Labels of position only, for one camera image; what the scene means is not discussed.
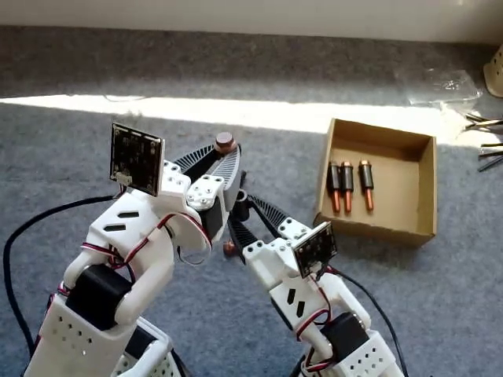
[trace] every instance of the black cable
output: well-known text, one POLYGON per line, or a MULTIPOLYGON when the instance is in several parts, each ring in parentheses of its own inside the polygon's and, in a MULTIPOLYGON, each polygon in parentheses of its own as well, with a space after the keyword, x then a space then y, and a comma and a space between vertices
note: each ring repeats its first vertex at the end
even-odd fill
POLYGON ((126 263, 127 272, 129 273, 129 280, 131 284, 136 283, 136 276, 134 275, 133 268, 129 263, 126 263))
POLYGON ((75 207, 80 207, 84 206, 86 204, 94 204, 94 203, 100 203, 100 202, 107 202, 109 200, 112 200, 116 198, 116 196, 113 195, 108 195, 108 196, 97 196, 94 198, 88 198, 88 199, 82 199, 82 200, 77 200, 76 202, 71 202, 68 204, 65 204, 63 206, 55 207, 50 210, 46 210, 42 212, 41 214, 37 214, 30 220, 26 221, 22 226, 20 226, 16 231, 10 235, 8 238, 6 245, 3 248, 3 280, 6 285, 6 293, 7 293, 7 298, 9 299, 9 304, 10 307, 12 308, 14 312, 14 316, 16 317, 17 323, 19 324, 19 327, 21 331, 23 332, 24 338, 26 340, 26 344, 28 346, 28 352, 30 353, 30 357, 33 356, 33 353, 35 352, 35 343, 33 341, 33 336, 31 335, 30 328, 28 327, 28 324, 26 320, 24 319, 24 316, 20 310, 19 304, 17 303, 16 296, 14 294, 13 290, 13 282, 12 282, 12 277, 11 277, 11 272, 10 272, 10 251, 12 248, 12 245, 14 241, 19 237, 23 232, 28 230, 32 225, 35 223, 43 220, 44 218, 48 218, 51 214, 57 214, 58 212, 61 212, 63 210, 69 210, 70 208, 75 208, 75 207))
POLYGON ((409 377, 409 373, 407 371, 406 362, 404 360, 403 353, 402 353, 402 348, 400 347, 400 342, 398 341, 398 336, 396 335, 395 329, 393 328, 393 325, 391 324, 391 321, 387 317, 387 315, 384 312, 384 310, 380 307, 379 303, 374 298, 374 296, 372 296, 372 294, 369 291, 367 291, 366 288, 363 287, 363 285, 361 285, 358 281, 356 281, 352 277, 346 275, 345 273, 340 272, 338 269, 334 269, 332 267, 329 270, 329 272, 331 272, 331 273, 333 273, 335 275, 339 275, 339 276, 343 277, 344 279, 350 281, 351 283, 353 283, 354 285, 356 285, 358 288, 360 288, 367 295, 368 298, 370 298, 370 301, 372 301, 372 304, 374 304, 374 306, 376 307, 376 309, 379 312, 379 314, 383 317, 384 322, 386 322, 387 328, 389 328, 389 330, 390 330, 391 337, 393 338, 393 342, 395 343, 396 352, 397 352, 398 358, 400 360, 400 365, 402 366, 403 375, 405 377, 409 377))

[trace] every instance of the red wire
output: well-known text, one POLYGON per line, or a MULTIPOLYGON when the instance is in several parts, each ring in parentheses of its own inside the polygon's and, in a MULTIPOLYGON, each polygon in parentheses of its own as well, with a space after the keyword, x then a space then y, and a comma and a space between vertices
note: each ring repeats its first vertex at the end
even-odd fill
POLYGON ((105 249, 104 247, 101 247, 101 246, 98 246, 98 245, 94 245, 92 243, 84 242, 82 244, 82 247, 85 247, 87 249, 91 249, 91 250, 94 250, 94 251, 99 251, 99 252, 107 254, 107 255, 114 255, 114 253, 111 250, 105 249))
POLYGON ((306 322, 301 324, 299 327, 299 330, 297 330, 297 332, 296 332, 297 340, 300 341, 300 335, 303 333, 304 330, 306 330, 307 326, 309 326, 311 323, 313 323, 314 320, 316 320, 316 318, 318 318, 320 315, 322 315, 324 313, 328 313, 328 312, 329 311, 327 309, 319 309, 316 312, 314 312, 313 314, 311 314, 309 316, 309 318, 307 318, 306 322))
MULTIPOLYGON (((210 249, 213 248, 213 245, 211 244, 211 240, 209 238, 209 236, 207 235, 206 233, 206 230, 201 226, 201 224, 199 224, 199 222, 197 222, 192 216, 188 215, 188 214, 183 214, 183 213, 173 213, 173 214, 167 214, 166 216, 164 216, 164 218, 159 221, 159 223, 157 224, 157 228, 158 229, 162 229, 163 226, 171 219, 173 218, 174 216, 176 216, 177 214, 181 215, 181 216, 184 216, 185 218, 187 218, 189 221, 191 221, 200 231, 201 233, 203 234, 203 237, 204 239, 206 240, 208 246, 210 247, 210 249)), ((144 238, 137 246, 134 247, 133 250, 131 250, 126 258, 123 260, 123 262, 120 262, 120 263, 111 263, 112 265, 112 268, 113 269, 120 269, 122 267, 124 267, 125 265, 129 264, 131 262, 131 260, 133 260, 134 256, 149 242, 149 238, 146 237, 144 238)), ((112 250, 110 249, 105 249, 104 247, 101 247, 101 246, 98 246, 98 245, 93 245, 92 243, 87 243, 87 242, 84 242, 83 247, 86 247, 86 248, 89 248, 91 250, 95 250, 95 251, 99 251, 101 253, 104 253, 104 254, 107 254, 107 255, 111 255, 111 256, 118 256, 118 254, 116 252, 113 252, 112 250)))
POLYGON ((327 359, 320 361, 318 364, 310 365, 311 358, 313 357, 313 355, 314 355, 314 348, 311 348, 309 353, 307 354, 306 360, 304 361, 306 371, 308 371, 309 373, 322 371, 332 363, 330 359, 327 359))

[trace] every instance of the gray carpet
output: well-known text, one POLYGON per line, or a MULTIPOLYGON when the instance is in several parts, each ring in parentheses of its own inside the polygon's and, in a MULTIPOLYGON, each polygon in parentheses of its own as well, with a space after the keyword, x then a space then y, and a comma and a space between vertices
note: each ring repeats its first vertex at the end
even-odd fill
MULTIPOLYGON (((332 38, 0 28, 0 97, 114 94, 146 97, 407 105, 394 68, 480 67, 494 47, 332 38)), ((484 93, 483 115, 502 102, 484 93)), ((116 190, 107 181, 111 116, 0 104, 0 240, 49 207, 116 190)), ((244 150, 248 190, 310 223, 320 134, 142 118, 168 138, 174 159, 230 129, 244 150)), ((440 145, 439 234, 411 251, 340 237, 336 265, 378 298, 396 327, 411 376, 500 375, 503 361, 501 168, 476 173, 473 148, 440 145)), ((15 291, 35 332, 47 296, 106 208, 70 210, 35 226, 13 249, 15 291)), ((260 236, 265 231, 256 226, 260 236)), ((390 342, 384 322, 354 289, 390 342)), ((28 355, 0 291, 0 374, 19 375, 28 355)), ((205 265, 175 266, 145 316, 174 340, 199 375, 288 375, 302 346, 265 292, 221 246, 205 265)))

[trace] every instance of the cylindrical part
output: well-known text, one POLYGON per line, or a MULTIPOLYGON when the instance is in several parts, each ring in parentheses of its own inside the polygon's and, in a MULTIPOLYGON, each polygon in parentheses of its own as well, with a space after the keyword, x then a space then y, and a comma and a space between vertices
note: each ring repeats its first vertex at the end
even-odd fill
POLYGON ((332 193, 332 207, 334 212, 340 212, 340 194, 337 190, 332 193))
POLYGON ((327 188, 330 193, 340 189, 340 168, 335 163, 329 164, 327 174, 327 188))
POLYGON ((234 242, 231 240, 228 240, 223 243, 223 254, 227 258, 231 258, 234 255, 236 255, 236 245, 234 245, 234 242))
POLYGON ((351 193, 354 191, 353 165, 349 161, 340 164, 340 187, 344 193, 344 209, 351 212, 351 193))
POLYGON ((372 178, 372 165, 369 161, 362 160, 358 166, 358 175, 360 176, 360 185, 362 191, 365 192, 366 189, 374 189, 374 180, 372 178))
POLYGON ((344 194, 344 209, 346 212, 351 212, 351 191, 346 191, 344 194))
POLYGON ((372 190, 374 189, 374 180, 372 177, 372 165, 370 161, 362 160, 358 166, 358 175, 360 177, 360 186, 362 194, 365 197, 365 206, 367 210, 374 210, 374 201, 372 198, 372 190))
POLYGON ((340 212, 340 168, 336 163, 329 164, 327 173, 327 189, 332 199, 332 208, 334 212, 340 212))
POLYGON ((247 221, 250 217, 248 206, 248 194, 242 188, 237 192, 236 202, 232 210, 232 215, 239 221, 247 221))
POLYGON ((342 191, 354 191, 354 182, 353 182, 353 165, 350 162, 344 161, 341 163, 340 167, 340 180, 341 180, 341 189, 342 191))
POLYGON ((365 205, 367 210, 374 210, 374 200, 372 198, 372 190, 370 188, 365 189, 365 205))
POLYGON ((215 149, 221 155, 227 155, 237 148, 237 143, 230 132, 221 132, 215 138, 215 149))

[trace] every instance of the vent slot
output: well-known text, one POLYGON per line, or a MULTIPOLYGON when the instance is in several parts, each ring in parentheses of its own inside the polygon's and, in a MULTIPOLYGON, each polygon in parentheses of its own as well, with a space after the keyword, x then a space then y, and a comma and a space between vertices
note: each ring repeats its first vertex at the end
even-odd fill
POLYGON ((121 212, 120 214, 117 215, 119 218, 139 218, 140 214, 138 213, 137 210, 131 211, 131 212, 121 212))
POLYGON ((120 232, 126 230, 126 226, 124 224, 119 225, 107 225, 103 228, 106 232, 120 232))

